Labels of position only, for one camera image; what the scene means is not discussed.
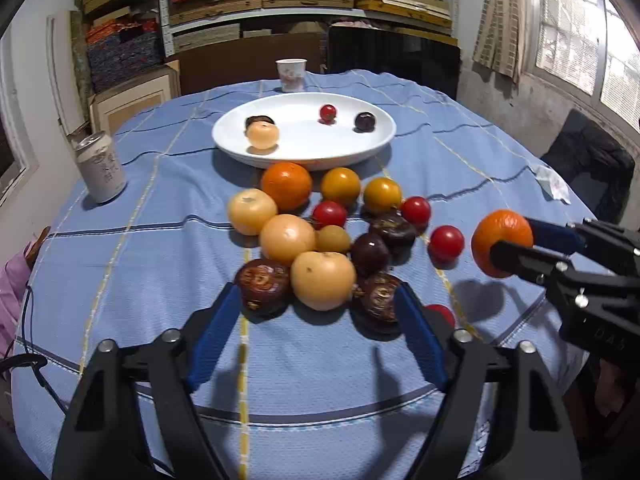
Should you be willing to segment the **orange mandarin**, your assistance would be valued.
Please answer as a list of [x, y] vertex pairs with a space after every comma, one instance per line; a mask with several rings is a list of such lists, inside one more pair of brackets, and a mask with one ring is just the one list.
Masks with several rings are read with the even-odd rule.
[[475, 263], [491, 278], [507, 278], [509, 273], [496, 268], [490, 260], [491, 247], [498, 242], [532, 247], [532, 228], [521, 214], [510, 209], [495, 210], [478, 224], [471, 240]]
[[312, 179], [303, 166], [277, 162], [262, 174], [260, 188], [274, 200], [280, 211], [291, 211], [308, 202]]

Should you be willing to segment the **dark brown mangosteen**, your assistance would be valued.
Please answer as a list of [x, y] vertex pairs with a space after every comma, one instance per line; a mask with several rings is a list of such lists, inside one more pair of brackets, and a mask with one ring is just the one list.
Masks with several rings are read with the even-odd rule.
[[258, 258], [236, 272], [244, 307], [256, 314], [270, 315], [287, 307], [291, 296], [288, 267], [272, 259]]
[[392, 325], [397, 323], [395, 292], [401, 280], [388, 273], [377, 273], [357, 282], [355, 307], [369, 320]]

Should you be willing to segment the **yellow orange persimmon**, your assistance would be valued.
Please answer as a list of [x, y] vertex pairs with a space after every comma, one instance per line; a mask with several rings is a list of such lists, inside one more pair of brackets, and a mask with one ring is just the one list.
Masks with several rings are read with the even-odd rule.
[[321, 179], [320, 193], [325, 200], [350, 208], [360, 196], [361, 182], [354, 170], [336, 167]]
[[402, 202], [399, 184], [386, 177], [368, 182], [363, 191], [363, 207], [369, 214], [379, 216], [397, 210]]

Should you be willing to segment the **large yellow pear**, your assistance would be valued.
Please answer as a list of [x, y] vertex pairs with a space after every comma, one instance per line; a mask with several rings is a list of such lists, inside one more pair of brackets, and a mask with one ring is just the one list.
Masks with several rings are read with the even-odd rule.
[[295, 297], [319, 312], [337, 309], [352, 298], [356, 279], [354, 265], [339, 252], [303, 252], [291, 266]]

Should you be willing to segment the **pale yellow pear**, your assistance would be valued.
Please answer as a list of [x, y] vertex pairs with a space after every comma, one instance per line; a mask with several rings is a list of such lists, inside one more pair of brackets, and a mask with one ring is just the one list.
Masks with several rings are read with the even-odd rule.
[[248, 188], [229, 200], [227, 212], [229, 222], [236, 232], [255, 236], [278, 214], [278, 207], [267, 193], [259, 188]]

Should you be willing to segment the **crumpled white tissue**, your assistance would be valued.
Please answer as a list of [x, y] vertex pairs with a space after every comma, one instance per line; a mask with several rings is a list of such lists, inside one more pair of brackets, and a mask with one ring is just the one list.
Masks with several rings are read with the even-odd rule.
[[552, 199], [570, 204], [570, 188], [563, 178], [551, 167], [533, 166], [533, 173], [542, 190]]

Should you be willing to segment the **black chair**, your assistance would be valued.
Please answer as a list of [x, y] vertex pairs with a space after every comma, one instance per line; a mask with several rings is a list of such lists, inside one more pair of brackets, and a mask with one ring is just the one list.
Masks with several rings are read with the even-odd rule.
[[541, 159], [572, 188], [598, 220], [622, 220], [636, 163], [612, 136], [571, 110]]

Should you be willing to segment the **dark mangosteen centre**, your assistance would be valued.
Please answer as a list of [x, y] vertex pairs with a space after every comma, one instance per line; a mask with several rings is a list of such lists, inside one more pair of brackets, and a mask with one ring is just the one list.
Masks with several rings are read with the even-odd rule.
[[398, 212], [388, 212], [375, 218], [369, 232], [382, 238], [390, 252], [402, 252], [413, 246], [418, 237], [416, 228]]

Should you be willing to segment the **pink cloth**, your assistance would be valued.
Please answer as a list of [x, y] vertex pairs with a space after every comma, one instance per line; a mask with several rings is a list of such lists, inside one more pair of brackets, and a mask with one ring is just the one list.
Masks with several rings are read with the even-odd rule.
[[0, 349], [4, 356], [14, 341], [18, 320], [21, 317], [27, 281], [32, 273], [34, 259], [27, 256], [36, 247], [30, 242], [1, 266], [0, 274]]

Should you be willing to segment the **small yellow longan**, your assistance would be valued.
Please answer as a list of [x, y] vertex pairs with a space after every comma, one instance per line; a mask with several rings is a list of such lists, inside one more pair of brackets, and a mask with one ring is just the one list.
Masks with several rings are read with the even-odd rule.
[[316, 249], [318, 252], [340, 252], [347, 254], [352, 239], [340, 226], [324, 226], [316, 232]]

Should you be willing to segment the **beige checked curtain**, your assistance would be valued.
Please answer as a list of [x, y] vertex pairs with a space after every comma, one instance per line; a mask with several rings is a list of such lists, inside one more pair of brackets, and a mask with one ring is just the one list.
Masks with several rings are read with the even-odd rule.
[[527, 0], [484, 0], [472, 60], [514, 86], [525, 58]]

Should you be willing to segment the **blue checked tablecloth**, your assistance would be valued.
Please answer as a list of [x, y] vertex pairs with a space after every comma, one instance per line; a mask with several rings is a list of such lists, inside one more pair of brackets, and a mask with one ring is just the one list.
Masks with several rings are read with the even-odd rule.
[[580, 223], [542, 162], [446, 94], [392, 75], [183, 96], [114, 135], [126, 185], [78, 183], [14, 351], [18, 442], [48, 477], [402, 479], [454, 374], [450, 342], [513, 348], [565, 388], [582, 352], [539, 278], [492, 267], [535, 221]]

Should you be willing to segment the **dark purple plum on plate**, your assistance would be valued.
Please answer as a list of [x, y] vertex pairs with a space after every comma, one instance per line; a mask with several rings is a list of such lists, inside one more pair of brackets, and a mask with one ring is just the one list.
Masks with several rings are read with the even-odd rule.
[[354, 125], [356, 131], [372, 132], [376, 126], [376, 118], [370, 112], [361, 112], [355, 117]]

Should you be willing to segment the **pale orange pear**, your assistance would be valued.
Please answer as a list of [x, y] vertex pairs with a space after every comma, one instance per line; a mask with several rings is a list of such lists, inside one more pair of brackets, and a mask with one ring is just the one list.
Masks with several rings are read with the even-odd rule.
[[316, 231], [294, 214], [277, 214], [260, 231], [259, 245], [265, 258], [290, 266], [303, 252], [316, 249]]

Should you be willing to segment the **small red tomato on plate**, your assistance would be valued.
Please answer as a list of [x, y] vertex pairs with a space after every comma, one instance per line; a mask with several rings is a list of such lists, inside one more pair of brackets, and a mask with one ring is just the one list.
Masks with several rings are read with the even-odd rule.
[[333, 124], [336, 117], [336, 108], [331, 104], [324, 104], [319, 110], [320, 122], [324, 124]]

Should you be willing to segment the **white oval plate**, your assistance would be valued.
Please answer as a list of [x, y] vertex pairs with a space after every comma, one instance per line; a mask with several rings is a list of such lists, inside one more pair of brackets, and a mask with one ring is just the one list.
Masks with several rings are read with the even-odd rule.
[[[333, 124], [320, 122], [324, 104], [336, 108]], [[376, 118], [372, 132], [355, 130], [358, 113]], [[280, 130], [278, 144], [257, 151], [245, 135], [245, 119], [255, 115], [271, 117]], [[298, 92], [267, 96], [229, 110], [212, 130], [216, 148], [255, 168], [266, 169], [276, 162], [295, 162], [310, 171], [350, 166], [378, 154], [396, 136], [397, 125], [385, 110], [352, 96], [334, 93]]]

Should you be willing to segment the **white drink can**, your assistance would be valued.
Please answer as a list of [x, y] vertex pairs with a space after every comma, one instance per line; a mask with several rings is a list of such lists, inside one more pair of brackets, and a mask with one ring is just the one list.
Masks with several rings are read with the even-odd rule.
[[106, 203], [126, 188], [127, 179], [108, 133], [99, 131], [82, 139], [75, 155], [76, 165], [95, 203]]

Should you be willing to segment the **pale peach on plate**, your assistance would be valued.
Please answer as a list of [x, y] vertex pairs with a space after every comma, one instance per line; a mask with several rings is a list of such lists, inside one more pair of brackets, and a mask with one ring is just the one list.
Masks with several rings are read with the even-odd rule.
[[276, 125], [264, 120], [251, 122], [246, 128], [245, 135], [250, 146], [257, 151], [268, 151], [274, 148], [280, 139], [280, 130]]

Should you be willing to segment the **white paper cup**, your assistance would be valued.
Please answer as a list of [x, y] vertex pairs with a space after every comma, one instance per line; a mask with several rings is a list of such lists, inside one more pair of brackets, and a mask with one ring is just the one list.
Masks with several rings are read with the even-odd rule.
[[306, 58], [280, 58], [276, 61], [283, 92], [301, 92], [305, 88]]

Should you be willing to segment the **dark brown fruit on plate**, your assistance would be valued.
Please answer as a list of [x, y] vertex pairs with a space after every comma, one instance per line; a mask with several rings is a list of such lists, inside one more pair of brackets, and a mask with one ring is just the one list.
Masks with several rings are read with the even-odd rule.
[[254, 122], [266, 122], [267, 124], [274, 125], [274, 120], [271, 117], [266, 115], [255, 115], [245, 119], [245, 128], [250, 128], [250, 125], [253, 125]]

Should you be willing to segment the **dark brown wooden board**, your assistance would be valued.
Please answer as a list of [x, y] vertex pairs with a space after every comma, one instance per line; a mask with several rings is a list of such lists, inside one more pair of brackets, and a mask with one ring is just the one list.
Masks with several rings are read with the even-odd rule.
[[281, 58], [306, 58], [308, 70], [319, 73], [324, 62], [324, 40], [323, 32], [304, 32], [242, 38], [178, 53], [181, 93], [277, 79], [277, 60]]

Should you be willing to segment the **window with metal frame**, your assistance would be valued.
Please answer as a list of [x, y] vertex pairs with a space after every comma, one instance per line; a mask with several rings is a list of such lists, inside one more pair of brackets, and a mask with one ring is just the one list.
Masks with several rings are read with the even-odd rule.
[[533, 74], [639, 129], [639, 49], [610, 0], [528, 0]]

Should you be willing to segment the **cardboard box with frame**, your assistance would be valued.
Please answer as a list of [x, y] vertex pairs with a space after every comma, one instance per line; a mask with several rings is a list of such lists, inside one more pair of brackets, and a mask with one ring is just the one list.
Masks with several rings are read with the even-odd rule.
[[135, 114], [177, 96], [181, 96], [180, 65], [171, 61], [92, 96], [89, 100], [92, 131], [113, 134]]

